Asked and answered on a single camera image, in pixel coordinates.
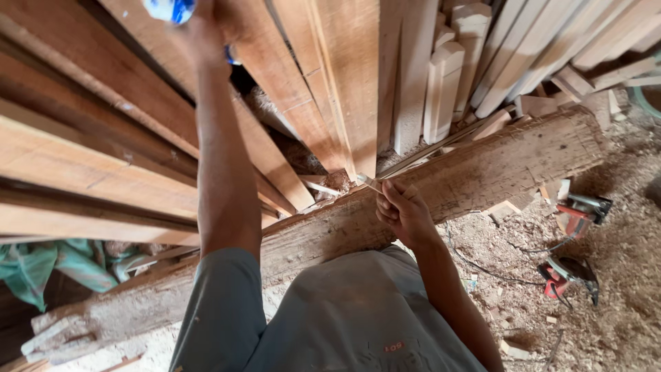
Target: right hand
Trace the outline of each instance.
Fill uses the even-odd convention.
[[[397,238],[414,253],[442,245],[427,204],[420,193],[406,200],[407,187],[387,179],[382,183],[383,195],[377,194],[376,215],[388,224]]]

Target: rough wooden beam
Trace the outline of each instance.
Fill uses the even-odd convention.
[[[77,2],[4,1],[0,32],[170,143],[199,156],[193,107]]]
[[[537,189],[553,179],[590,169],[605,157],[605,139],[587,111],[570,111],[514,124],[502,133],[432,159],[398,179],[418,187],[434,222],[439,224]],[[267,228],[262,241],[264,285],[277,285],[306,267],[394,241],[388,226],[376,219],[374,198],[375,191],[365,188],[330,206]],[[69,319],[78,319],[81,326],[64,330],[45,348],[56,348],[63,340],[94,334],[96,340],[80,351],[89,353],[178,322],[186,310],[195,269],[194,265],[180,263],[160,273],[136,277],[94,299],[47,312],[32,320],[35,334],[70,316]],[[133,301],[145,297],[150,301]],[[122,303],[134,306],[122,312],[110,310]],[[161,306],[154,311],[153,303]],[[53,349],[50,357],[66,358],[66,355]]]

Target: power cord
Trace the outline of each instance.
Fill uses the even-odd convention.
[[[476,269],[482,271],[483,273],[485,273],[485,274],[489,274],[489,275],[491,275],[491,276],[493,276],[493,277],[497,277],[497,278],[499,278],[499,279],[510,280],[510,281],[517,281],[517,282],[519,282],[519,283],[523,283],[523,284],[541,285],[541,286],[545,286],[545,285],[546,285],[546,283],[534,283],[534,282],[531,282],[531,281],[525,281],[525,280],[517,279],[517,278],[508,278],[508,277],[504,277],[504,276],[501,276],[501,275],[498,275],[498,274],[494,274],[494,273],[492,273],[491,271],[489,271],[489,270],[483,268],[482,266],[476,264],[475,262],[469,261],[466,257],[463,257],[462,255],[459,254],[459,252],[457,252],[457,250],[456,250],[456,249],[454,248],[454,246],[452,245],[452,237],[451,237],[451,234],[450,234],[450,227],[449,227],[449,224],[447,223],[447,221],[446,221],[446,233],[447,233],[447,244],[450,246],[450,249],[452,249],[452,252],[454,252],[454,254],[455,254],[457,257],[459,257],[462,261],[464,261],[465,263],[469,264],[470,266],[475,267]]]

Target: black cable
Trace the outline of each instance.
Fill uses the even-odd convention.
[[[519,247],[513,245],[512,243],[510,243],[510,245],[512,245],[512,246],[515,247],[515,248],[519,248],[519,251],[524,252],[524,253],[550,252],[550,251],[552,251],[552,250],[555,250],[555,249],[557,249],[557,248],[563,246],[565,243],[569,242],[570,240],[574,239],[574,237],[578,234],[578,232],[580,231],[580,229],[583,227],[583,221],[584,221],[584,220],[583,220],[582,218],[578,221],[578,226],[576,227],[576,230],[574,230],[574,233],[571,234],[566,240],[564,240],[563,242],[559,243],[559,244],[556,245],[555,247],[553,247],[553,248],[549,248],[549,249],[547,249],[547,250],[535,250],[535,251],[529,251],[529,250],[523,250],[523,249],[521,249],[521,248],[519,248]]]
[[[492,273],[491,271],[489,271],[489,270],[483,268],[482,266],[480,266],[480,265],[478,265],[478,264],[476,264],[476,263],[474,263],[474,262],[469,261],[466,257],[463,257],[462,255],[460,255],[459,252],[457,252],[457,250],[456,250],[456,249],[454,248],[454,246],[452,245],[452,238],[451,238],[451,236],[450,236],[450,229],[449,229],[449,225],[447,224],[447,221],[446,221],[446,232],[447,232],[447,244],[450,246],[450,249],[452,249],[452,251],[454,252],[454,254],[457,255],[457,257],[459,257],[459,258],[460,258],[462,261],[464,261],[465,263],[468,263],[470,266],[473,266],[473,267],[475,267],[476,269],[481,270],[483,273],[486,273],[486,274],[489,274],[489,275],[491,275],[491,276],[493,276],[493,277],[497,277],[497,278],[504,279],[504,280],[517,281],[517,282],[519,282],[519,283],[523,283],[523,284],[542,285],[542,286],[546,285],[546,283],[533,283],[533,282],[531,282],[531,281],[525,281],[525,280],[516,279],[516,278],[503,277],[503,276],[501,276],[501,275],[498,275],[498,274],[494,274],[494,273]]]

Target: red power tool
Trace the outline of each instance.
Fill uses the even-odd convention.
[[[580,263],[569,257],[549,256],[546,263],[537,266],[537,271],[546,280],[544,293],[552,299],[558,299],[563,305],[573,308],[563,293],[571,282],[575,282],[587,288],[592,304],[597,306],[599,281],[587,260]]]

